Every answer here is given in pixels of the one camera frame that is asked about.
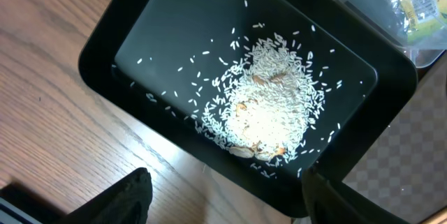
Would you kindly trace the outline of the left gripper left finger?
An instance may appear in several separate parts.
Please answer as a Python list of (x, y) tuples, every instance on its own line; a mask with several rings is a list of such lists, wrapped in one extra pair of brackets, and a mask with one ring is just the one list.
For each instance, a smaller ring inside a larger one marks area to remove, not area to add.
[(152, 202), (152, 178), (144, 167), (59, 219), (62, 224), (145, 224)]

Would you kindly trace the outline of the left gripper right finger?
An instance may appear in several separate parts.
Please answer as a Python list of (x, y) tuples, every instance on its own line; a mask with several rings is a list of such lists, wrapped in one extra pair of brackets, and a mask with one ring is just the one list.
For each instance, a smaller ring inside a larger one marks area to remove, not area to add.
[(302, 176), (307, 213), (315, 224), (408, 224), (341, 181), (329, 180), (315, 167)]

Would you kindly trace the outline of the rice and food scraps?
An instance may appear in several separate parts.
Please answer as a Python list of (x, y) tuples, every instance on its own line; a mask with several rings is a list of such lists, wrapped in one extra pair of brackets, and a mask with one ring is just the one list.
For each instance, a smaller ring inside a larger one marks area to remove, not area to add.
[(320, 153), (358, 106), (349, 72), (374, 71), (276, 0), (151, 0), (116, 56), (157, 114), (217, 150), (283, 167)]

